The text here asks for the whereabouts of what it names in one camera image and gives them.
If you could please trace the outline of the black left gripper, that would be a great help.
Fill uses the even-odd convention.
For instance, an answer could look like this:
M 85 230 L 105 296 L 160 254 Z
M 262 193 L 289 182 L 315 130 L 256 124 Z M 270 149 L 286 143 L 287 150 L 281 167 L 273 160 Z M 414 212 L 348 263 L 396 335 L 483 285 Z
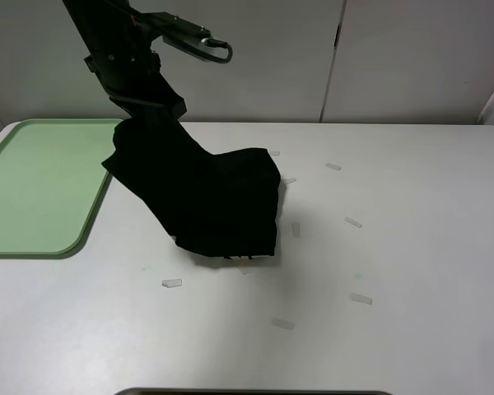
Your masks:
M 161 118 L 178 120 L 187 109 L 161 75 L 161 60 L 147 49 L 143 55 L 124 47 L 115 52 L 101 47 L 89 47 L 85 58 L 106 95 L 133 119 L 157 122 Z

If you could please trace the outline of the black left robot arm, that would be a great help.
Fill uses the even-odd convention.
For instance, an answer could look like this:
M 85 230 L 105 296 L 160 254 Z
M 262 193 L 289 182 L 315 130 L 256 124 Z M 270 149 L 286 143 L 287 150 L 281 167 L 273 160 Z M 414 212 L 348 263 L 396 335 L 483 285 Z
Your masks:
M 151 49 L 159 35 L 139 20 L 128 1 L 63 4 L 89 51 L 87 67 L 113 103 L 131 116 L 146 107 L 173 119 L 186 113 L 184 99 L 161 75 L 160 57 Z

